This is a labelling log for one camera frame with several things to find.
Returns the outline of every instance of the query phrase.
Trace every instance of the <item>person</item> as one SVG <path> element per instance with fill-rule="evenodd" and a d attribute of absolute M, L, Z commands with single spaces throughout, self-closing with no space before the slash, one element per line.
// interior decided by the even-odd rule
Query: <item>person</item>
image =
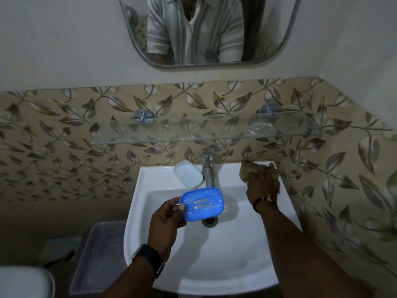
<path fill-rule="evenodd" d="M 275 204 L 280 184 L 270 173 L 250 173 L 248 181 L 246 194 L 262 218 L 263 232 L 285 298 L 370 297 L 278 210 Z M 156 250 L 163 261 L 170 257 L 177 229 L 186 226 L 182 220 L 184 205 L 177 206 L 178 202 L 178 197 L 166 201 L 153 214 L 150 223 L 147 245 Z M 143 298 L 155 278 L 156 272 L 146 258 L 136 257 L 105 292 L 104 298 Z"/>
<path fill-rule="evenodd" d="M 162 65 L 241 61 L 241 2 L 148 0 L 146 43 L 149 59 Z"/>

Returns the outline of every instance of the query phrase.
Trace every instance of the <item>floral wall tile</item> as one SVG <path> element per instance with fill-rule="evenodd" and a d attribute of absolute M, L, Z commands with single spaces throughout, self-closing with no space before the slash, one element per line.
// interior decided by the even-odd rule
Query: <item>floral wall tile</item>
<path fill-rule="evenodd" d="M 131 199 L 142 165 L 275 160 L 305 232 L 377 296 L 397 292 L 397 134 L 313 77 L 0 93 L 2 208 Z M 159 118 L 252 114 L 268 101 L 304 112 L 319 135 L 96 145 L 109 123 L 147 109 Z M 30 220 L 40 220 L 40 215 Z"/>

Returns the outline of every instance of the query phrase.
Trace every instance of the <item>white sink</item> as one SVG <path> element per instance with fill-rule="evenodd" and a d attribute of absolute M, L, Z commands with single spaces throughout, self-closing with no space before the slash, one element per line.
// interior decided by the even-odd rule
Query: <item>white sink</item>
<path fill-rule="evenodd" d="M 154 283 L 155 288 L 200 296 L 227 295 L 278 283 L 262 220 L 248 202 L 247 186 L 239 177 L 240 166 L 241 163 L 214 165 L 215 184 L 223 193 L 225 210 L 213 228 L 198 221 L 178 230 L 171 257 Z M 279 180 L 279 209 L 300 228 L 285 186 Z M 124 235 L 127 265 L 139 245 L 147 242 L 153 212 L 164 201 L 185 191 L 173 174 L 173 166 L 141 167 Z"/>

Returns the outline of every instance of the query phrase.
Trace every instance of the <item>black beaded bracelet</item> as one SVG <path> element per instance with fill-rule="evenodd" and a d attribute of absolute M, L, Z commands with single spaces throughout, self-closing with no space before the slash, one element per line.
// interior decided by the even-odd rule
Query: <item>black beaded bracelet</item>
<path fill-rule="evenodd" d="M 274 206 L 276 206 L 276 207 L 278 208 L 278 206 L 277 206 L 277 204 L 275 203 L 275 201 L 272 200 L 271 198 L 269 198 L 269 197 L 260 197 L 260 198 L 256 199 L 256 200 L 254 201 L 254 203 L 252 204 L 252 207 L 254 208 L 254 210 L 255 210 L 256 212 L 258 212 L 258 211 L 256 210 L 256 205 L 257 205 L 260 201 L 269 201 L 270 203 L 272 203 Z"/>

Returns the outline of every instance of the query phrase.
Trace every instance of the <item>drain hole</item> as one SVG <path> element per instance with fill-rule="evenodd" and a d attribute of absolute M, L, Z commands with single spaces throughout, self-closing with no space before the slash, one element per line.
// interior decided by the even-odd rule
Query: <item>drain hole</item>
<path fill-rule="evenodd" d="M 202 220 L 202 223 L 207 228 L 213 228 L 218 223 L 218 217 L 217 216 L 210 217 L 209 219 Z"/>

